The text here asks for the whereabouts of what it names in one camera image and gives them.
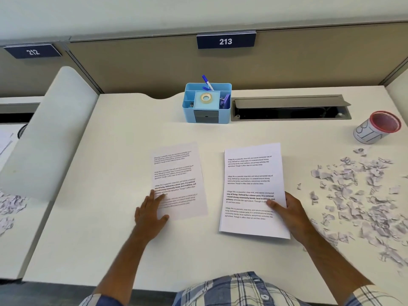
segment gray partition panel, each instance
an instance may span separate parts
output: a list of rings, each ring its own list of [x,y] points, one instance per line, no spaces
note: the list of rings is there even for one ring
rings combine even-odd
[[[259,31],[252,48],[198,50],[195,35],[68,47],[105,93],[165,98],[203,74],[234,89],[378,85],[408,56],[408,23]]]
[[[54,45],[62,57],[15,59],[0,47],[0,97],[44,95],[63,66],[73,67],[98,92],[63,47]]]

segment pencil cup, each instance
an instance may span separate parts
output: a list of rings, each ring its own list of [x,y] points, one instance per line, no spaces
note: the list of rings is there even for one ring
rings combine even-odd
[[[374,144],[384,136],[397,132],[400,128],[401,121],[397,116],[386,111],[378,110],[355,128],[353,135],[360,143]]]

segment number 213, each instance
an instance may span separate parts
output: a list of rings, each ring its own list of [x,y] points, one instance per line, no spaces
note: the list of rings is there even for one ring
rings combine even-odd
[[[220,45],[231,45],[232,39],[220,39]]]

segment tape roll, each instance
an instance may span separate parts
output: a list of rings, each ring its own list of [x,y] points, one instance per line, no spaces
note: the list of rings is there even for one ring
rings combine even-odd
[[[200,99],[201,99],[201,102],[204,103],[204,104],[209,104],[209,103],[211,103],[213,101],[211,93],[203,93],[201,95]]]

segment desk surface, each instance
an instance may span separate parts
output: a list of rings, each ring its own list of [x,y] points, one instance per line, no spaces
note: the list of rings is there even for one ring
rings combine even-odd
[[[208,216],[170,220],[148,245],[134,288],[179,291],[222,275],[255,271],[300,299],[334,303],[309,256],[295,240],[218,232],[225,149],[280,142],[285,190],[303,202],[309,217],[321,221],[326,202],[311,205],[309,192],[315,190],[319,195],[320,189],[310,170],[318,164],[338,164],[345,156],[356,158],[352,150],[362,145],[354,139],[353,129],[371,112],[386,110],[400,115],[382,86],[232,92],[233,97],[318,94],[342,94],[351,104],[352,119],[194,124],[184,120],[182,93],[169,99],[143,94],[100,95],[24,280],[96,285],[128,237],[136,206],[151,188],[150,151],[197,141]],[[405,124],[400,132],[370,149],[369,157],[396,163],[387,171],[384,185],[408,185],[408,180],[401,180],[402,174],[408,174],[407,154]],[[300,182],[301,191],[296,190]],[[402,187],[397,202],[405,214],[407,188]],[[368,186],[360,189],[369,190]],[[333,226],[358,235],[351,223],[343,222]],[[397,248],[408,257],[408,247],[399,244]],[[400,277],[395,264],[381,262],[378,249],[365,239],[340,243],[339,249],[374,283],[408,300],[407,267],[405,278]]]
[[[0,131],[9,133],[10,135],[13,133],[13,142],[0,156],[0,170],[16,146],[18,141],[17,133],[23,125],[24,124],[0,125]],[[24,202],[27,203],[27,207],[17,214],[0,215],[0,218],[14,218],[13,228],[7,230],[0,236],[0,278],[3,279],[23,277],[49,212],[47,209],[49,206],[48,202],[30,198]]]

